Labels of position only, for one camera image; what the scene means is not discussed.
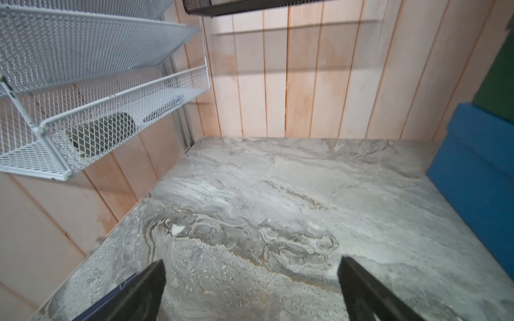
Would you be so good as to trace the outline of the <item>small green shoebox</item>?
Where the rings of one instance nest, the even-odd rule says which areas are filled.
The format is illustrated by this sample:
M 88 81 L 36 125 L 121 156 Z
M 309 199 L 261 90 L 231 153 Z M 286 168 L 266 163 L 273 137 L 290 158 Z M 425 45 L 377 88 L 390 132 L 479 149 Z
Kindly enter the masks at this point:
M 507 24 L 508 35 L 473 98 L 473 104 L 513 123 L 513 16 Z

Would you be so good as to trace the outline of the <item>blue shoebox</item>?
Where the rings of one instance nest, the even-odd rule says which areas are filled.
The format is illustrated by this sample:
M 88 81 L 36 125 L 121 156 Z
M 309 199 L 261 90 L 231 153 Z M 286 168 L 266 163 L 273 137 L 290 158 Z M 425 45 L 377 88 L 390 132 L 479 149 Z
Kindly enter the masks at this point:
M 513 275 L 513 124 L 459 104 L 427 175 Z

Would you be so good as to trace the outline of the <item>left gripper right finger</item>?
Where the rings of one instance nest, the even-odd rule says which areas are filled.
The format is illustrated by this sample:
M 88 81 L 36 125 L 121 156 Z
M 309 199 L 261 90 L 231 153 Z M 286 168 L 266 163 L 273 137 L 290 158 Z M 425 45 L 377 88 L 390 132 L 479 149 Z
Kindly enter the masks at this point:
M 422 320 L 353 258 L 341 258 L 337 277 L 350 320 Z

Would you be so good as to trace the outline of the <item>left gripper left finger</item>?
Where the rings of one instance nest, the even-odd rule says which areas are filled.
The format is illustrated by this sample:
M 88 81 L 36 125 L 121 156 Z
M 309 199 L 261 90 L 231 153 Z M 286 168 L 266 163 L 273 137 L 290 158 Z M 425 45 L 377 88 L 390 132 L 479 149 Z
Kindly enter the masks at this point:
M 139 272 L 113 302 L 104 306 L 92 320 L 156 320 L 166 285 L 163 260 L 151 263 Z

